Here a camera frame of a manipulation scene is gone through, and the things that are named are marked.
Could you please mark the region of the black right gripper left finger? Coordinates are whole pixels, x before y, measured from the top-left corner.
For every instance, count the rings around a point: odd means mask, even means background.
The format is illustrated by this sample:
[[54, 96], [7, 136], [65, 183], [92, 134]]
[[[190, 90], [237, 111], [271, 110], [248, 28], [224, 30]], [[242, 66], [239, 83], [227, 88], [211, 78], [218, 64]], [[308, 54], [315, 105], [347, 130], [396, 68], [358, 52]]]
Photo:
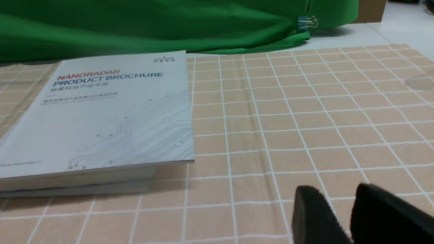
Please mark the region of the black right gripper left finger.
[[330, 205], [315, 187], [298, 186], [292, 216], [295, 244], [351, 244]]

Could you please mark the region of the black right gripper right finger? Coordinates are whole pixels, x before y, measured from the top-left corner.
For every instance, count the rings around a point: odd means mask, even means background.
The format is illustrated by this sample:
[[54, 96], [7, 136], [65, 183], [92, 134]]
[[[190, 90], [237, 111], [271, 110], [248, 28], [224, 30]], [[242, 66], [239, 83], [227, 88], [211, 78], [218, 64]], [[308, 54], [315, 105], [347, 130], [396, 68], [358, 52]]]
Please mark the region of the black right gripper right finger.
[[432, 244], [434, 219], [375, 184], [361, 183], [350, 231], [355, 244]]

